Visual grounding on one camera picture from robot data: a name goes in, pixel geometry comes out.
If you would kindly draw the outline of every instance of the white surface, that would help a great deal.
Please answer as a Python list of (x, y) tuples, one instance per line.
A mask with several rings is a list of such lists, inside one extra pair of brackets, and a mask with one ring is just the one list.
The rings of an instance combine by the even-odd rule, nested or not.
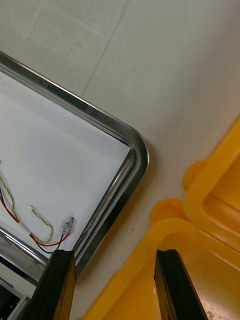
[(14, 289), (23, 296), (32, 298), (36, 289), (35, 285), (31, 284), (2, 263), (0, 263), (0, 278), (10, 284), (10, 286), (13, 286)]
[[(22, 16), (30, 19), (27, 3), (33, 2), (25, 2)], [(70, 4), (74, 16), (77, 3)], [(111, 3), (117, 8), (119, 0)], [(14, 24), (2, 15), (1, 50), (38, 72), (45, 73), (48, 66), (46, 75), (53, 80), (57, 72), (58, 83), (68, 81), (70, 90), (137, 129), (150, 151), (148, 174), (77, 282), (72, 320), (87, 310), (147, 231), (154, 204), (165, 197), (183, 198), (184, 171), (209, 154), (240, 112), (239, 5), (239, 0), (128, 1), (84, 91), (70, 81), (71, 73), (76, 74), (67, 60), (53, 70), (52, 48), (42, 44), (45, 55), (39, 57), (37, 39), (28, 36), (26, 41), (24, 30), (11, 32)], [(0, 2), (0, 10), (5, 6)], [(59, 6), (64, 10), (63, 1)], [(17, 9), (11, 12), (17, 19)], [(32, 12), (36, 21), (40, 19), (35, 9)], [(109, 16), (113, 17), (106, 7), (105, 18)], [(59, 24), (72, 28), (66, 20)], [(64, 35), (59, 38), (66, 41)], [(85, 69), (80, 60), (77, 69)]]
[[(61, 247), (72, 249), (130, 149), (3, 73), (0, 136), (0, 170), (21, 221), (38, 238), (48, 238), (50, 229), (29, 210), (32, 204), (52, 224), (54, 243), (75, 217)], [(3, 206), (0, 224), (40, 250)]]

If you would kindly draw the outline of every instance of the metal tray rim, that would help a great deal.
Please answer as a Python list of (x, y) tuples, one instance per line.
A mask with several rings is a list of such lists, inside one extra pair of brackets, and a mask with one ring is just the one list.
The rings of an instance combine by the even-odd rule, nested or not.
[[(119, 169), (103, 196), (101, 203), (93, 213), (90, 222), (73, 248), (75, 251), (77, 276), (79, 276), (126, 204), (128, 198), (145, 175), (149, 165), (147, 146), (140, 134), (129, 125), (46, 79), (1, 51), (0, 72), (7, 74), (42, 96), (56, 102), (69, 112), (86, 120), (130, 147), (130, 152), (124, 164)], [(38, 281), (41, 276), (39, 267), (41, 265), (43, 271), (48, 259), (35, 249), (21, 243), (12, 234), (8, 236), (7, 231), (0, 227), (0, 243), (4, 241), (6, 245), (6, 240), (9, 246), (11, 246), (11, 250), (13, 250), (13, 247), (16, 248), (18, 254), (19, 250), (21, 250), (22, 254), (27, 254), (28, 257), (32, 258), (34, 264), (38, 264), (38, 266), (37, 270), (34, 272), (32, 270), (31, 272), (29, 264), (25, 266), (24, 261), (22, 261), (23, 259), (21, 259), (21, 263), (18, 265), (16, 261), (13, 262), (13, 259), (6, 256), (6, 253), (0, 253), (1, 261), (4, 263), (4, 260), (6, 260), (7, 265), (11, 266), (12, 264), (15, 270), (19, 269), (21, 275), (24, 273), (26, 274), (26, 278), (29, 279), (30, 277), (33, 281)]]

